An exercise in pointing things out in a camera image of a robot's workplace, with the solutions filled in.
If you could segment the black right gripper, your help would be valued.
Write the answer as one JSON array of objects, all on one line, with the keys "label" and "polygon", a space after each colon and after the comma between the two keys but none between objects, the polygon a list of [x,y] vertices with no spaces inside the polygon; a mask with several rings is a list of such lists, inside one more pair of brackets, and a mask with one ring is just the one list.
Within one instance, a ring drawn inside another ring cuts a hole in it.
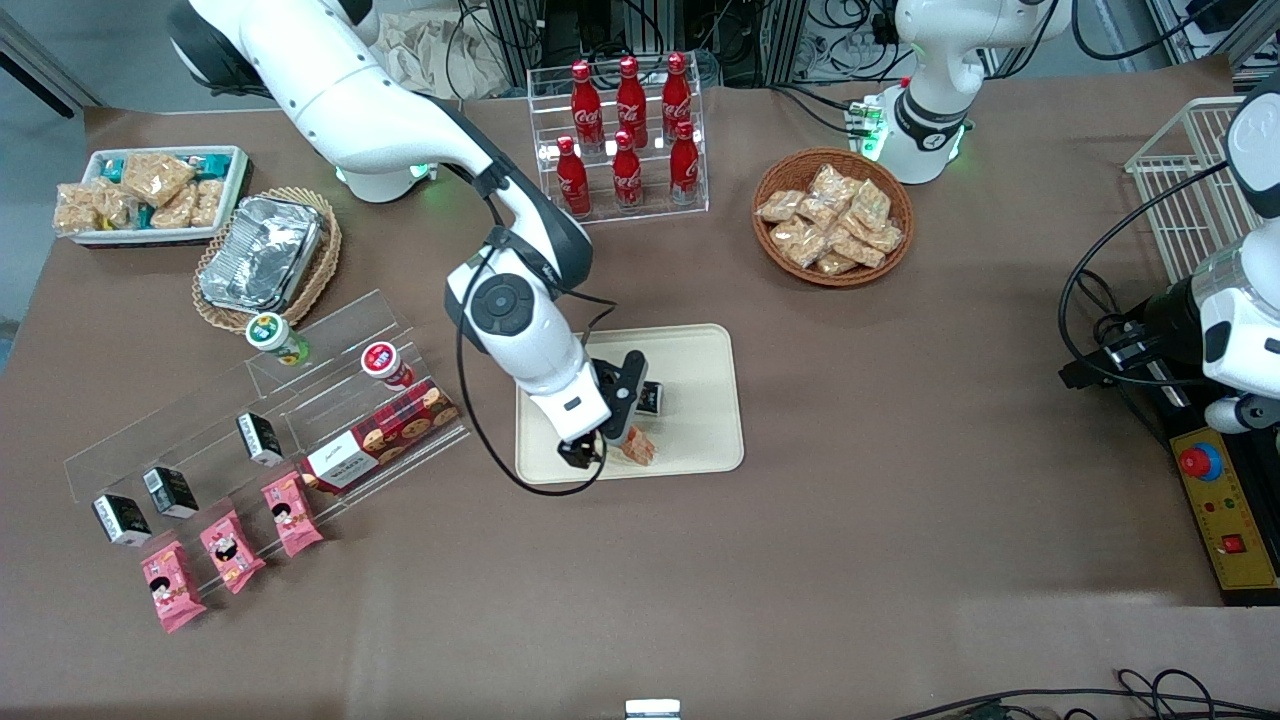
[{"label": "black right gripper", "polygon": [[607,446],[618,447],[626,442],[634,424],[648,370],[646,356],[640,350],[630,350],[620,365],[593,357],[591,368],[608,411],[598,434]]}]

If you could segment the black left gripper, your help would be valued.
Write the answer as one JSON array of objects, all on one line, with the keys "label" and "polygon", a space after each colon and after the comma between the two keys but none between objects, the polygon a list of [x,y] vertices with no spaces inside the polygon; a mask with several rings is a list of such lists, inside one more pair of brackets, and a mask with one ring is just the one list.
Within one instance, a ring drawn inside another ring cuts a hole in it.
[{"label": "black left gripper", "polygon": [[1074,341],[1062,342],[1071,361],[1059,370],[1069,389],[1093,386],[1202,386],[1203,338],[1193,281],[1183,278],[1135,306],[1142,338],[1103,342],[1085,354]]}]

